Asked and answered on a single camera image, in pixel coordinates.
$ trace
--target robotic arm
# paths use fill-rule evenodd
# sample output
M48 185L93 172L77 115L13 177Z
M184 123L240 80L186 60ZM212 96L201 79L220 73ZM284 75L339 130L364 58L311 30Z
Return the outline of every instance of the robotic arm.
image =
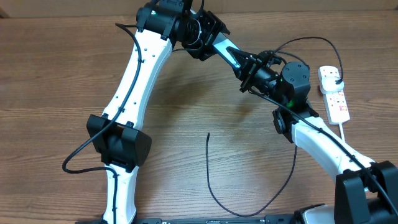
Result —
M114 224L114 209L117 209L118 224L130 224L135 220L134 192L137 172L144 164L152 143L152 139L141 131L144 113L160 69L170 57L177 41L182 43L193 58L206 60L214 54L220 55L232 67L236 78L242 81L240 89L242 92L251 91L255 87L263 95L287 105L308 122L331 134L363 166L373 170L390 198L394 200L394 204L398 206L398 193L395 193L398 189L397 169L389 162L377 164L372 159L361 155L327 128L307 101L310 91L310 72L306 65L290 62L284 66L281 73L277 73L271 69L271 66L282 62L279 56L272 52L261 52L256 55L239 50L225 36L229 34L229 31L214 14L203 8L197 14L189 11L192 0L160 1L159 5L157 2L147 3L137 13L136 39L141 46L142 61L138 61L137 47L134 46L121 84L103 111L102 117L91 115L87 122L91 137L109 124L127 95L137 64L141 63L136 86L123 112L112 128L93 141L96 151L101 153L101 161L119 175L116 208L114 208L113 173L107 171L108 206L101 220L102 223ZM314 207L300 212L292 219L302 224L374 223L374 216L377 221L392 220L393 215L381 199L375 202L376 211L368 205L364 189L373 192L377 190L369 184L361 168L352 162L333 141L282 108L276 109L273 115L277 132L306 150L336 182L336 209ZM327 222L314 222L320 217Z

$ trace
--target power strip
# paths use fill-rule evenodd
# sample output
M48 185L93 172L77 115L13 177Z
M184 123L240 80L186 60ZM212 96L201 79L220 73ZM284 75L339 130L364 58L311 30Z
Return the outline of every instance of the power strip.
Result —
M340 74L336 67L322 66L318 70L318 77L320 88L323 90L322 83L325 83L325 79L340 79ZM338 124L340 126L341 138L344 140L342 124L350 119L344 90L341 89L341 85L336 85L335 87L329 85L327 88L328 93L323 94L323 101L325 102L328 121L329 124Z

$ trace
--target white cable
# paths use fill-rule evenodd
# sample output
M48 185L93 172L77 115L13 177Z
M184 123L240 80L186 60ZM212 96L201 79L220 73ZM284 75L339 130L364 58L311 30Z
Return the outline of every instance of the white cable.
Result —
M340 136L341 136L341 140L343 140L344 142L346 142L346 139L344 137L344 130L343 130L343 123L339 123L338 127L340 128Z

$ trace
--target black cable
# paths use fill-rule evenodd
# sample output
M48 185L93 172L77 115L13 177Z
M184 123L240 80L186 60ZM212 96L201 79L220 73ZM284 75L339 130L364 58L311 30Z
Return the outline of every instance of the black cable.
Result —
M286 60L285 60L284 58L282 58L281 56L274 55L274 58L280 59L281 61L283 61L283 63L284 63L285 65L287 64Z
M336 52L336 55L337 55L337 58L338 58L338 62L340 63L340 70L341 70L341 78L336 81L336 84L340 84L343 81L343 76L344 76L343 63L341 62L340 54L338 53L336 47L326 38L323 38L323 37L301 37L301 38L290 40L290 41L282 44L281 46L279 46L275 51L273 51L272 54L271 54L271 57L269 57L269 60L275 55L275 53L279 52L279 50L282 49L282 47L284 47L285 45L287 45L287 44L289 44L289 43L291 43L293 41L304 40L304 39L320 39L320 40L324 40L324 41L328 42L333 47L333 50L335 50L335 52ZM262 62L261 66L259 68L261 68L262 66L268 64L269 60Z
M347 149L341 145L341 143L339 141L337 141L337 139L335 139L331 134L327 133L326 131L324 131L322 128L318 128L315 125L313 125L312 123L308 122L306 119L304 119L303 117L301 117L300 115L298 115L297 113L295 113L294 111L290 110L288 107L274 101L273 99L270 99L267 96L264 96L262 94L260 94L259 92L254 91L253 89L249 90L249 93L257 95L267 101L270 101L271 103L280 106L281 108L283 108L284 110L286 110L287 112L289 112L290 114L292 114L293 116L295 116L296 118L298 118L299 120L303 121L306 125L310 126L311 128L317 130L318 132L326 135L330 140L332 140L353 162L355 162L355 164L360 167L365 173L366 175L373 181L373 183L376 185L377 189L379 190L379 193L383 196L384 200L387 202L387 204L391 207L391 210L395 213L395 215L398 217L398 211L395 208L394 204L391 202L391 199L388 197L388 194L386 193L386 191L383 189L383 187L380 185L380 183L376 180L375 176L372 175L372 173L370 173L370 171L362 165L362 163L360 163L357 158L355 158L355 156L353 156L351 153L349 153L347 151Z
M293 57L293 58L296 58L297 60L301 61L304 65L308 65L307 63L305 63L305 61L304 61L303 59L301 59L301 58L300 58L299 56L297 56L297 55L294 55L294 54L289 53L289 52L284 52L284 51L278 51L278 53L289 55L289 56L291 56L291 57Z
M137 25L122 25L122 26L124 26L125 28L137 28Z
M252 217L252 216L255 216L255 215L260 214L260 213L261 213L262 211L264 211L264 209L266 209L266 208L275 200L275 198L277 198L277 197L279 196L279 194L285 189L287 183L289 183L289 180L290 180L290 178L291 178L292 175L293 175L294 167L295 167L295 164L296 164L296 157L297 157L297 146L295 147L294 159L293 159L293 166L292 166L292 170L290 171L289 177L287 178L285 184L284 184L284 185L280 188L280 190L275 194L275 196L274 196L262 209L260 209L258 212L255 212L255 213L253 213L253 214L250 214L250 215L241 215L241 214L238 214L238 213L236 213L236 212L232 212L231 210L229 210L228 208L226 208L224 205L222 205L221 202L218 201L218 199L216 198L216 196L214 196L213 191L211 190L211 187L210 187L210 180L209 180L209 179L210 179L210 178L209 178L209 153L208 153L209 140L210 140L210 133L207 134L207 139L206 139L207 186L208 186L208 188L209 188L210 194L211 194L211 196L213 197L214 201L216 201L217 204L218 204L221 208L223 208L224 210L226 210L227 212L229 212L229 213L231 213L231 214L233 214L233 215L236 215L236 216L238 216L238 217Z
M82 174L82 173L85 173L85 172L91 172L91 171L96 171L96 170L108 170L108 171L111 171L111 172L113 173L113 177L114 177L114 193L113 193L113 208L112 208L112 211L113 211L113 223L116 224L116 209L117 209L117 208L116 208L116 194L117 194L117 192L118 192L118 174L116 173L116 171L115 171L114 169L112 169L112 168L109 168L109 167L94 167L94 168L82 169L82 170L70 170L70 169L67 169L67 164L68 164L68 162L69 162L75 155L77 155L77 154L78 154L82 149L84 149L87 145L89 145L90 143L92 143L92 142L94 141L94 139L96 139L98 136L102 135L105 131L107 131L107 130L116 122L116 120L118 119L119 115L122 113L122 111L123 111L123 109L124 109L124 107L125 107L125 105L126 105L128 99L129 99L129 97L130 97L130 95L131 95L131 93L132 93L132 90L134 89L134 86L135 86L136 83L137 83L137 79L138 79L138 75L139 75L139 72L140 72L140 69L141 69L141 63L142 63L141 48L140 48L140 46L139 46L139 44L138 44L138 41L137 41L136 37L134 36L134 34L126 28L126 27L132 27L133 25L125 26L125 25L118 24L118 23L116 23L115 25L118 26L119 28L121 28L122 30L126 31L126 32L131 36L131 38L134 40L134 43L135 43L136 46L137 46L137 51L138 51L138 62L139 62L139 63L138 63L138 65L137 65L137 70L136 70L135 77L134 77L134 79L133 79L133 81L132 81L132 83L131 83L131 86L130 86L129 91L128 91L127 94L126 94L126 97L124 98L124 100L123 100L121 106L120 106L119 109L118 109L118 112L117 112L116 115L113 117L113 119L111 120L111 122L109 122L109 124L106 125L105 128L103 128L100 132L98 132L98 133L95 134L93 137L91 137L89 140L87 140L86 142L84 142L84 143L83 143L80 147L78 147L73 153L71 153L71 154L64 160L64 162L63 162L63 164L62 164L62 170L65 171L66 173L69 173L69 174Z

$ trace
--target wooden surface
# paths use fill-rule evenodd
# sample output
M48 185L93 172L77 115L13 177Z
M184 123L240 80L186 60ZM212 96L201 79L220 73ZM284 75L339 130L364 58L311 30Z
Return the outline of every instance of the wooden surface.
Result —
M398 164L397 11L334 12L333 19L322 12L219 16L248 52L308 35L330 39L345 68L348 144L375 161ZM134 23L134 17L0 20L0 223L73 223L104 212L105 173L66 174L61 164L88 138L89 115L101 114L126 68L133 43L115 22ZM286 50L311 65L309 100L326 119L317 68L337 66L334 51L319 40ZM223 204L251 213L279 190L294 146L275 131L275 106L240 93L239 85L219 56L206 62L186 52L170 57L146 111L143 131L153 145L137 180L139 217L232 217L207 188L207 132L211 184ZM89 146L69 167L100 165ZM333 200L333 182L299 149L291 181L262 215Z
M149 0L0 0L12 18L132 15ZM201 0L194 0L195 9ZM214 13L391 10L398 0L206 0Z

